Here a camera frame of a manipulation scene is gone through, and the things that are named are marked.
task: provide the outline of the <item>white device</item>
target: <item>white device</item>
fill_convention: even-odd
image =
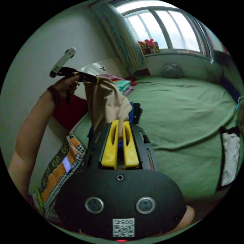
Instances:
[[[76,53],[76,48],[72,47],[69,50],[67,50],[64,54],[64,56],[55,64],[55,66],[52,68],[50,72],[50,77],[55,78],[57,73],[60,71],[60,69],[64,66],[64,64],[72,58]]]

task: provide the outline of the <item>bed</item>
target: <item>bed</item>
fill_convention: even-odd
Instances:
[[[114,68],[118,65],[118,60],[110,59],[82,70],[95,75],[112,73],[127,77],[122,68]],[[85,98],[82,89],[79,87],[76,95]],[[219,128],[235,126],[236,107],[225,88],[203,80],[144,76],[137,77],[137,85],[128,99],[141,104],[139,126],[151,141],[158,169],[178,184],[186,202],[197,208],[198,204],[212,204],[221,199],[229,188],[217,190],[222,158]],[[71,131],[85,149],[90,127],[86,114]],[[237,171],[243,161],[242,137],[240,143]]]

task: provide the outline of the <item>window sill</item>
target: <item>window sill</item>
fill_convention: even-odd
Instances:
[[[199,57],[199,58],[204,58],[206,60],[211,60],[209,57],[206,57],[202,54],[196,54],[196,53],[187,53],[187,52],[176,52],[176,51],[173,51],[173,52],[161,52],[161,53],[152,53],[152,54],[146,54],[145,55],[145,58],[147,57],[150,57],[150,56],[157,56],[157,55],[172,55],[172,54],[175,54],[175,55],[188,55],[188,56],[195,56],[195,57]]]

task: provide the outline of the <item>bracelet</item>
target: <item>bracelet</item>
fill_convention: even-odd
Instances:
[[[58,91],[53,86],[48,87],[47,90],[51,92],[53,101],[55,105],[58,106],[61,101],[61,97]]]

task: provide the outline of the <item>blue patterned curtain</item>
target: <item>blue patterned curtain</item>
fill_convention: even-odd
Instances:
[[[144,54],[127,21],[111,4],[101,2],[90,9],[104,27],[122,64],[127,69],[145,65]]]

